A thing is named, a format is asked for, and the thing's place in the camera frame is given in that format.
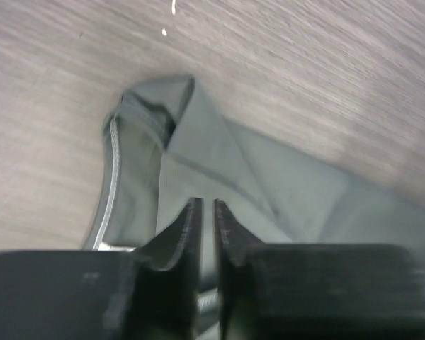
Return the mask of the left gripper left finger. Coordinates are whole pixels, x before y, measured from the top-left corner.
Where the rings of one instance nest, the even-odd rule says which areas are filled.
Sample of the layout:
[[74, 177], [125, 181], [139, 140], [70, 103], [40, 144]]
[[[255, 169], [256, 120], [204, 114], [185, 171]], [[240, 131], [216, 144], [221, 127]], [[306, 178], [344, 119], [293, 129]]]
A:
[[203, 202], [132, 251], [0, 251], [0, 339], [194, 339]]

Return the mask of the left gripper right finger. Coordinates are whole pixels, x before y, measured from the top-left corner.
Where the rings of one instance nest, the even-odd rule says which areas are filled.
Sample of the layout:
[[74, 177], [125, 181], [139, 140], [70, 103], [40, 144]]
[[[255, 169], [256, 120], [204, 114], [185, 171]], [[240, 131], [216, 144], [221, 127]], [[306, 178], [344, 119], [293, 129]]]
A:
[[274, 244], [215, 201], [221, 339], [425, 339], [425, 273], [390, 244]]

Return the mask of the grey t shirt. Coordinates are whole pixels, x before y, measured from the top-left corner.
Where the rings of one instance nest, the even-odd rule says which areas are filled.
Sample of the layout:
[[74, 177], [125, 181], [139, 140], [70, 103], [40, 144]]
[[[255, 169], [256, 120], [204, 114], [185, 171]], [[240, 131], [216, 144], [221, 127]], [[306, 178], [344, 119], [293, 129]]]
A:
[[217, 339], [213, 203], [267, 242], [386, 243], [425, 272], [425, 207], [234, 123], [189, 75], [126, 90], [103, 126], [104, 175], [84, 246], [146, 244], [187, 200], [204, 203], [198, 336]]

